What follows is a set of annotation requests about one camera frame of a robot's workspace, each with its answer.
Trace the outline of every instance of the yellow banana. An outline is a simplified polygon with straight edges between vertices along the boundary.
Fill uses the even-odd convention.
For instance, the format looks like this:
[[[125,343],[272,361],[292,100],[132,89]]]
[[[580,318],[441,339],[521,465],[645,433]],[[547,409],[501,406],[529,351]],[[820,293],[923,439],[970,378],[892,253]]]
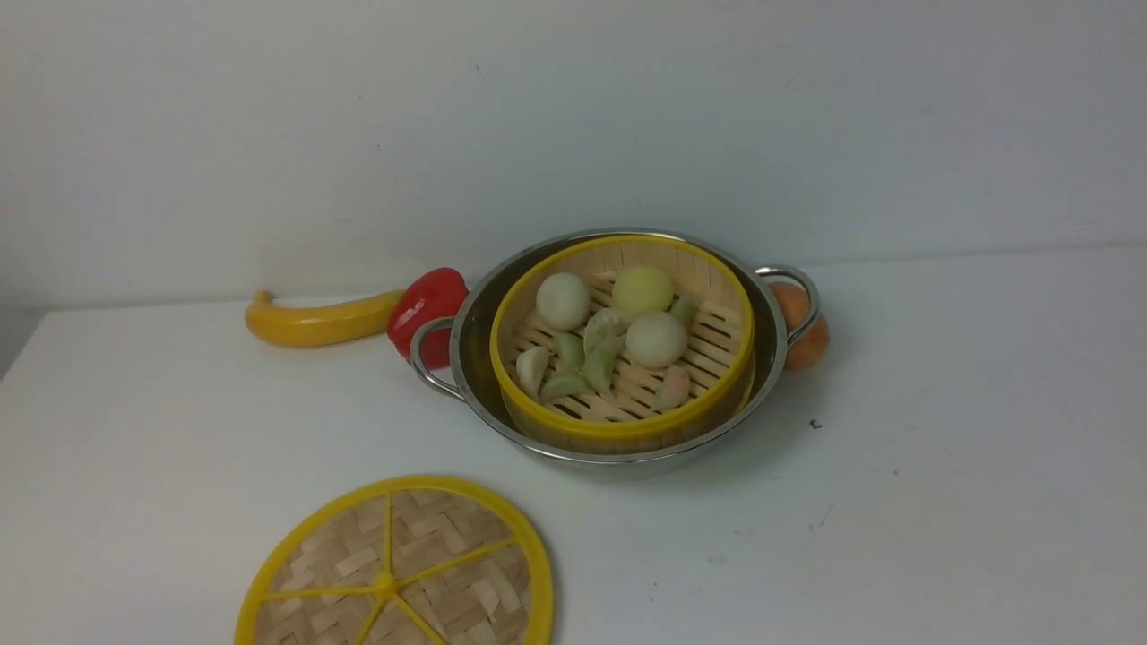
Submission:
[[[387,331],[390,313],[403,292],[387,292],[368,298],[288,309],[259,292],[247,306],[247,328],[260,341],[279,347],[319,347],[380,334]]]

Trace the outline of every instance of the metal handle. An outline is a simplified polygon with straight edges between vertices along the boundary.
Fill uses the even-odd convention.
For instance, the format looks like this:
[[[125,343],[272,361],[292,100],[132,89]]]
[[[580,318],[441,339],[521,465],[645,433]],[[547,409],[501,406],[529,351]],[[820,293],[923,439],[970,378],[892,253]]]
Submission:
[[[755,273],[758,278],[770,278],[773,275],[780,275],[783,278],[791,278],[796,280],[797,285],[809,294],[809,313],[804,317],[804,320],[796,326],[795,329],[789,332],[788,344],[793,347],[801,336],[804,335],[812,324],[817,321],[817,317],[820,316],[820,292],[817,290],[817,286],[812,283],[812,279],[805,274],[804,271],[795,266],[789,266],[787,264],[774,264],[772,266],[762,266],[756,270]]]
[[[423,383],[446,396],[452,396],[458,401],[466,402],[466,398],[462,397],[462,393],[457,386],[447,383],[436,376],[429,368],[427,368],[426,360],[422,360],[422,342],[426,340],[427,335],[431,332],[450,327],[453,324],[453,318],[438,318],[437,320],[431,320],[419,327],[419,329],[414,332],[414,337],[411,339],[411,365],[414,366],[414,373],[422,380]]]

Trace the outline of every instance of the bell pepper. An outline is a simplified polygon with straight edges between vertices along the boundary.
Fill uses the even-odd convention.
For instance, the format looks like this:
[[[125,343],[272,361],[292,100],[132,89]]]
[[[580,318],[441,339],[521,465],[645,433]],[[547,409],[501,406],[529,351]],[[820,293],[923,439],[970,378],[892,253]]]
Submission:
[[[395,305],[387,324],[387,335],[398,353],[409,363],[414,332],[431,320],[458,313],[469,293],[462,274],[448,267],[435,269],[415,280]],[[450,329],[438,329],[426,337],[422,359],[431,370],[450,365]]]

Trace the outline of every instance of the bamboo steamer lid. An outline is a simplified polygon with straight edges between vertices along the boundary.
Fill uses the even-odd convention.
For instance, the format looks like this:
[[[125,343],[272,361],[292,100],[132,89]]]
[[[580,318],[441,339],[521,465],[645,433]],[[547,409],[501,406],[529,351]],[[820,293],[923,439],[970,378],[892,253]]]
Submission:
[[[545,645],[553,575],[529,520],[453,477],[370,484],[317,511],[271,553],[236,645]]]

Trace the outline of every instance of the table surface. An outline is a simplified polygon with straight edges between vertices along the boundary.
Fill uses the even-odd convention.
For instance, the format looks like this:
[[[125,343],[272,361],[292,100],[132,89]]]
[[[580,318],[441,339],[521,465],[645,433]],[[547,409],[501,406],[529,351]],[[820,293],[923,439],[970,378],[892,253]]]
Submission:
[[[444,473],[537,524],[555,643],[1141,643],[1147,249],[810,273],[826,360],[635,481],[518,452],[384,337],[275,349],[244,303],[50,313],[0,382],[5,639],[228,642],[299,520]]]

